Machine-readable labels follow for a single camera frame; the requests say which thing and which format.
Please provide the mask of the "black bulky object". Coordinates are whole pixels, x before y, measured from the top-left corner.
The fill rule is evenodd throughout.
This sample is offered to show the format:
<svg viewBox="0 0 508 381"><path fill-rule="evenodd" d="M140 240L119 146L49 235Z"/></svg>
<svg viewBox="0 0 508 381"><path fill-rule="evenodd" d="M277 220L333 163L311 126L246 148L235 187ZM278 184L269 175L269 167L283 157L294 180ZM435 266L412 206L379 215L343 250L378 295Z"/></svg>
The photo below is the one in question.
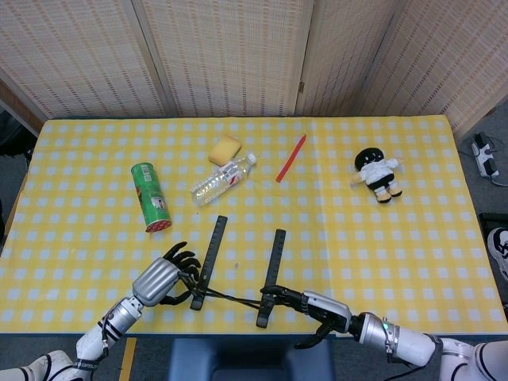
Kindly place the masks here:
<svg viewBox="0 0 508 381"><path fill-rule="evenodd" d="M0 112L0 156L24 155L30 160L37 138L8 111Z"/></svg>

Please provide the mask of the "yellow checkered tablecloth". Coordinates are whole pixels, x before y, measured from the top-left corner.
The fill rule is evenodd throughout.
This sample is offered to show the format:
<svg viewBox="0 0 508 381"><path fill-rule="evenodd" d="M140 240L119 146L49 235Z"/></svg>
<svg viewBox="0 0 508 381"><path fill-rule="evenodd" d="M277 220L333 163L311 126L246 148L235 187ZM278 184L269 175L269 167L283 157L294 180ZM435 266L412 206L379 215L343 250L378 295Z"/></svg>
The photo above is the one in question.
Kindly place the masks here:
<svg viewBox="0 0 508 381"><path fill-rule="evenodd" d="M279 171L306 134L281 183ZM228 135L253 153L246 179L198 206ZM402 195L353 184L365 148L401 159ZM171 226L146 233L131 167L153 165ZM258 299L277 229L280 285L408 329L505 334L503 313L448 119L424 117L63 120L44 125L0 255L0 333L81 333L172 245L203 259L228 218L210 286Z"/></svg>

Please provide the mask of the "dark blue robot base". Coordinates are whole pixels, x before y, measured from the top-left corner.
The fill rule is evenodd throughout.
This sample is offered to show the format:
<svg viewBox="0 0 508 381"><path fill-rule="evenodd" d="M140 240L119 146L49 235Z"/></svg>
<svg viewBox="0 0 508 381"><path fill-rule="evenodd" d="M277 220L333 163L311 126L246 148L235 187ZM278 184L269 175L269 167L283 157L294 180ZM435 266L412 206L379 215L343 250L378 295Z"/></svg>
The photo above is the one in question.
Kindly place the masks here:
<svg viewBox="0 0 508 381"><path fill-rule="evenodd" d="M176 338L167 381L336 381L330 341L296 349L298 335Z"/></svg>

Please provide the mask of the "black folding stand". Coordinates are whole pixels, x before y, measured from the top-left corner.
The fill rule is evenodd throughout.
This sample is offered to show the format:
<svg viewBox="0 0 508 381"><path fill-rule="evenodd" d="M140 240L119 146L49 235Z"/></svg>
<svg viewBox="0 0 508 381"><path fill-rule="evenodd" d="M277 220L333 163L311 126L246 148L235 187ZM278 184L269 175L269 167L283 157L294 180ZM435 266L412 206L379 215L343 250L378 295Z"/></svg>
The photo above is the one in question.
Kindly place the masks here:
<svg viewBox="0 0 508 381"><path fill-rule="evenodd" d="M191 292L193 298L190 303L190 308L192 310L199 311L202 308L206 297L224 298L229 301L239 302L244 306L251 306L254 309L256 309L258 311L256 318L256 326L258 328L266 329L269 322L269 317L271 315L273 307L275 306L274 297L264 294L261 297L261 300L248 302L246 299L240 300L239 298L233 296L221 294L218 291L212 291L209 288L215 261L217 259L217 254L219 252L221 241L224 236L227 221L228 218L226 216L219 215L217 217L217 221L210 238L208 249L206 251L206 256L201 267L201 273L197 285L194 286ZM264 282L264 286L266 287L274 286L277 283L277 277L279 274L279 267L281 264L286 234L287 232L283 229L277 229L275 231L275 237L271 249L270 260L268 263L267 273Z"/></svg>

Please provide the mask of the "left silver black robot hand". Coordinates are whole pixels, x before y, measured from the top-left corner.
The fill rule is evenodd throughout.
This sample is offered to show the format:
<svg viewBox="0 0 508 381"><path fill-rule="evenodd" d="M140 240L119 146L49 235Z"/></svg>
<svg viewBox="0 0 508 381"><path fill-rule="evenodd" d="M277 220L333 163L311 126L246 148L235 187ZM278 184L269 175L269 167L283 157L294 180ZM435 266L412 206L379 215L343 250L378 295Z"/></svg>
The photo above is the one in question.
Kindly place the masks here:
<svg viewBox="0 0 508 381"><path fill-rule="evenodd" d="M201 264L194 252L183 250L186 245L186 241L175 244L134 280L133 296L143 306L176 306L191 296L199 281ZM187 290L178 296L170 296L171 289L179 281Z"/></svg>

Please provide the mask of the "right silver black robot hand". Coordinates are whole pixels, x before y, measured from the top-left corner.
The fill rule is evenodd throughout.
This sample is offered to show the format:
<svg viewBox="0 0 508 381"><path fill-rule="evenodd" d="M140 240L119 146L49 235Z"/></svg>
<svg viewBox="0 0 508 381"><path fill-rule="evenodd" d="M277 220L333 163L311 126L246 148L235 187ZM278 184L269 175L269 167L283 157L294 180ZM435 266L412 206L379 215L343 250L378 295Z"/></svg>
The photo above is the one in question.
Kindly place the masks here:
<svg viewBox="0 0 508 381"><path fill-rule="evenodd" d="M347 305L313 291L295 291L279 285L265 286L263 295L269 295L276 305L289 307L319 321L314 335L294 345L295 349L309 349L320 344L331 332L350 333L352 312Z"/></svg>

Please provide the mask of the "white and black sneaker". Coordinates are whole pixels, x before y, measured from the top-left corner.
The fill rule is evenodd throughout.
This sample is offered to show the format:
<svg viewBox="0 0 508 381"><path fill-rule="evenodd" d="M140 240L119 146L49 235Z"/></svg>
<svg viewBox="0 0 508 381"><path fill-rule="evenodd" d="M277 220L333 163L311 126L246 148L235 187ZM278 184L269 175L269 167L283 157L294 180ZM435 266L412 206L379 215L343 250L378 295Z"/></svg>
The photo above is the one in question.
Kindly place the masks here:
<svg viewBox="0 0 508 381"><path fill-rule="evenodd" d="M487 236L487 249L508 282L508 229L495 228Z"/></svg>

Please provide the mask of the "green chips can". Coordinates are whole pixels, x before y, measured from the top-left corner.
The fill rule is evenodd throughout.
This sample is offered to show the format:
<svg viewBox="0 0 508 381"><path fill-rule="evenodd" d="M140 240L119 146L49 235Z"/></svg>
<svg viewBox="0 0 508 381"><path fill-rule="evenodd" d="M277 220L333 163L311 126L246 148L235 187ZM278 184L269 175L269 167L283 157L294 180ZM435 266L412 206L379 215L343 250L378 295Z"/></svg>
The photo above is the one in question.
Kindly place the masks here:
<svg viewBox="0 0 508 381"><path fill-rule="evenodd" d="M131 174L146 224L146 233L154 233L171 226L171 217L160 187L156 170L143 162L131 167Z"/></svg>

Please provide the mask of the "white power strip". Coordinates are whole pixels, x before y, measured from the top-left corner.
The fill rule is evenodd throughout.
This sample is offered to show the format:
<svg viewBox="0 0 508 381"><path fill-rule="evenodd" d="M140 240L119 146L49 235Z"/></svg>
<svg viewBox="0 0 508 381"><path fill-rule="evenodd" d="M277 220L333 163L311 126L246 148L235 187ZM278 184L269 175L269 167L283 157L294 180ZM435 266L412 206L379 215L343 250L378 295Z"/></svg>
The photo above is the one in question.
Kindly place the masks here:
<svg viewBox="0 0 508 381"><path fill-rule="evenodd" d="M499 175L497 165L491 153L490 141L485 133L477 133L473 136L471 150L482 177L491 179Z"/></svg>

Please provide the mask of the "black and white plush doll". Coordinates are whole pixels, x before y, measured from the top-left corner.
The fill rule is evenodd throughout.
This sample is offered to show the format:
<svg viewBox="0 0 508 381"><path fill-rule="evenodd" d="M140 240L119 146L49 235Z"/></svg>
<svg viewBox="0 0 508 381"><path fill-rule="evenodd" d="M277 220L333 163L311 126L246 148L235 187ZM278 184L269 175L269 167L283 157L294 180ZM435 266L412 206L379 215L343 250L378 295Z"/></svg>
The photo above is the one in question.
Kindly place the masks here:
<svg viewBox="0 0 508 381"><path fill-rule="evenodd" d="M401 163L401 159L387 159L380 148L365 148L356 155L356 173L351 181L353 184L364 183L374 193L378 203L388 203L392 198L402 195L402 188L394 176L394 169Z"/></svg>

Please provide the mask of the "yellow sponge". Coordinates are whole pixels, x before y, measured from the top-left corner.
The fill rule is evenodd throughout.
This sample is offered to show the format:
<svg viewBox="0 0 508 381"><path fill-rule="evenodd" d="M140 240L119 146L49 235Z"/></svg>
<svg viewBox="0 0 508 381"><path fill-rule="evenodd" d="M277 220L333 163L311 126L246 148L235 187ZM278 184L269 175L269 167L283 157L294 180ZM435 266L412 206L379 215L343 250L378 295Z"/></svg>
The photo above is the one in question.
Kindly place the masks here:
<svg viewBox="0 0 508 381"><path fill-rule="evenodd" d="M224 166L239 152L241 146L239 140L223 135L210 151L208 159L217 166Z"/></svg>

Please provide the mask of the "red pen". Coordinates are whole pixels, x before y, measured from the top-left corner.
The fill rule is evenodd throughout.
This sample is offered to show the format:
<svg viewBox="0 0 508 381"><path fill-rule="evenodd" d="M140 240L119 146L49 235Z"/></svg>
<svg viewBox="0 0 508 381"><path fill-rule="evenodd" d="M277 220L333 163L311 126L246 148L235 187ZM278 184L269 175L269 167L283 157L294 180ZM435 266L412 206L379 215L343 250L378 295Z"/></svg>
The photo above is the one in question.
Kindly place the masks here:
<svg viewBox="0 0 508 381"><path fill-rule="evenodd" d="M296 159L297 155L299 154L299 152L300 152L302 146L305 144L305 142L306 142L306 134L303 134L300 137L300 139L298 140L298 143L295 145L293 151L287 158L286 163L283 165L283 167L279 171L279 174L276 176L275 181L277 183L282 182L282 180L284 179L287 172L290 170L291 165L293 164L294 160Z"/></svg>

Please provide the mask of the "woven folding screen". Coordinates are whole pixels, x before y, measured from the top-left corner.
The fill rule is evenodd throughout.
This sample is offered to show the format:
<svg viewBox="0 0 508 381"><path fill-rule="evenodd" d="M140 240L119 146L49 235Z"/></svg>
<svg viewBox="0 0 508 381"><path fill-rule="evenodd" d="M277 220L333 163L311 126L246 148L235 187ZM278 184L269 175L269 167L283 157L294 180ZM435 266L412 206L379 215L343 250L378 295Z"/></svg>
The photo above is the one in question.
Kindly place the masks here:
<svg viewBox="0 0 508 381"><path fill-rule="evenodd" d="M0 0L0 106L34 133L443 114L462 137L507 99L508 0Z"/></svg>

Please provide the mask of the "clear plastic water bottle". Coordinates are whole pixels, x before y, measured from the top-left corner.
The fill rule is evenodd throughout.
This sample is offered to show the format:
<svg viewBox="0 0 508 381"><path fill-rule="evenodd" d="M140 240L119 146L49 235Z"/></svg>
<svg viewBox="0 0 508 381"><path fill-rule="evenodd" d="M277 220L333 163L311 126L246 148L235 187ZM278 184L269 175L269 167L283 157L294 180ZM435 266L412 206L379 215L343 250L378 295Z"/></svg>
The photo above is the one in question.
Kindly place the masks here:
<svg viewBox="0 0 508 381"><path fill-rule="evenodd" d="M191 190L193 201L198 206L212 202L229 188L246 179L256 162L256 156L250 152L244 158L229 161L219 167L208 179L200 182Z"/></svg>

